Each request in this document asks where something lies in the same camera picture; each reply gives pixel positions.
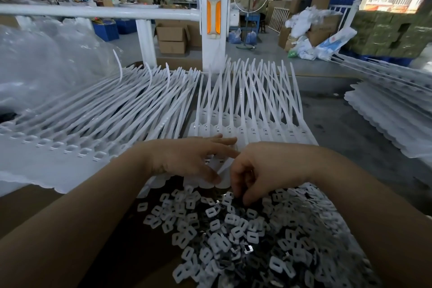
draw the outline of left hand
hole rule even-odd
[[[178,176],[200,176],[218,184],[220,176],[206,165],[208,155],[219,158],[236,158],[240,153],[231,148],[237,138],[222,138],[222,134],[210,138],[189,137],[182,139],[155,139],[134,145],[133,152],[141,162],[150,166],[152,175],[170,173]]]

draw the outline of green package stack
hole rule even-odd
[[[432,41],[428,16],[358,11],[351,27],[357,35],[346,48],[359,55],[416,58]]]

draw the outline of brown table surface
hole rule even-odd
[[[183,179],[173,177],[164,187],[151,189],[145,199],[136,199],[94,260],[80,287],[196,287],[185,280],[177,285],[172,272],[182,250],[171,244],[170,233],[161,226],[152,230],[143,220],[155,205],[160,205],[162,193],[182,189]],[[211,196],[218,190],[200,190]],[[0,237],[3,237],[38,211],[62,195],[52,189],[29,185],[0,198]],[[137,212],[137,205],[148,202],[146,212]]]

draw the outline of orange reflector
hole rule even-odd
[[[207,0],[207,34],[210,34],[210,31],[212,31],[212,6]]]
[[[221,1],[218,1],[216,3],[216,33],[220,34],[220,8],[221,8]]]

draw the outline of fan stand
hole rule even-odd
[[[253,50],[253,49],[255,49],[254,45],[247,45],[246,44],[246,39],[248,38],[248,23],[249,23],[249,13],[250,12],[251,12],[251,0],[249,0],[249,5],[247,6],[245,41],[243,42],[243,45],[236,46],[236,48],[238,48],[238,49],[243,49],[243,50]]]

